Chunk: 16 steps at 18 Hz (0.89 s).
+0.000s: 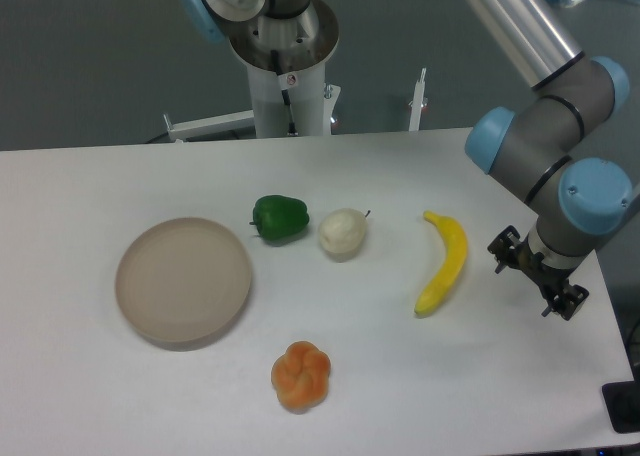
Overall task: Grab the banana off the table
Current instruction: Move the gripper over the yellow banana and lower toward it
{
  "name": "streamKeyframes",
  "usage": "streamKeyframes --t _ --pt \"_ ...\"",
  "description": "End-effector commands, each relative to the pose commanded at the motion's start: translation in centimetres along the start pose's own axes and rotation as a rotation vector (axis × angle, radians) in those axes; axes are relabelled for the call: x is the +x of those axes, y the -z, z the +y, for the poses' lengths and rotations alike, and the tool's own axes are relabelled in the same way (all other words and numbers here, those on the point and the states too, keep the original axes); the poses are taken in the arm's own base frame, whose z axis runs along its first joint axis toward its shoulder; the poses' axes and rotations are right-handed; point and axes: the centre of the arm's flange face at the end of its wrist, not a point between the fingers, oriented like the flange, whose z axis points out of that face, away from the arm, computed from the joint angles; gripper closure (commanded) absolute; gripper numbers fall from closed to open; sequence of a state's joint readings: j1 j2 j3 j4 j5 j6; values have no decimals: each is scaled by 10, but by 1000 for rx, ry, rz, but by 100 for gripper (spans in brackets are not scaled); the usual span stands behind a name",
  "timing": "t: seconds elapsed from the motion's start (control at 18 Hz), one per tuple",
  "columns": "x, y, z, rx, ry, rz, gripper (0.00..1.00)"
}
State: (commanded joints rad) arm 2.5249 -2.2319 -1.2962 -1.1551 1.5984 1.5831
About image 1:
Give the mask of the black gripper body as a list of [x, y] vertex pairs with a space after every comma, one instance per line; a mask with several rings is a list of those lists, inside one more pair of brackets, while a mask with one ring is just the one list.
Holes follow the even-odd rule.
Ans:
[[542, 253], [534, 253], [528, 240], [521, 242], [516, 249], [517, 268], [540, 289], [542, 294], [563, 294], [573, 268], [559, 269], [544, 263]]

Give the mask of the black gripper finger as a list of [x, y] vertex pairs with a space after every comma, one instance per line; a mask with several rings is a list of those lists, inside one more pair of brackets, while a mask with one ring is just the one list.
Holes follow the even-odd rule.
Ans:
[[543, 285], [541, 295], [547, 304], [541, 313], [543, 317], [556, 314], [563, 320], [570, 320], [589, 297], [589, 291], [582, 286], [562, 281], [560, 284]]
[[505, 268], [519, 269], [518, 250], [521, 245], [520, 234], [514, 226], [507, 226], [487, 247], [496, 261], [494, 272], [499, 274]]

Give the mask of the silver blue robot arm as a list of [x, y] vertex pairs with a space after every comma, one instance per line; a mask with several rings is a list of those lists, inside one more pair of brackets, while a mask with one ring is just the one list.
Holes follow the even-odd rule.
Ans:
[[[324, 66], [339, 29], [323, 1], [181, 1], [201, 35], [228, 41], [245, 65], [257, 136], [330, 133], [337, 91]], [[623, 105], [628, 77], [611, 59], [586, 57], [544, 0], [467, 1], [536, 94], [521, 113], [489, 111], [465, 143], [467, 156], [537, 215], [526, 236], [507, 228], [489, 251], [539, 288], [548, 312], [569, 319], [588, 296], [570, 275], [634, 205], [618, 165], [570, 153]]]

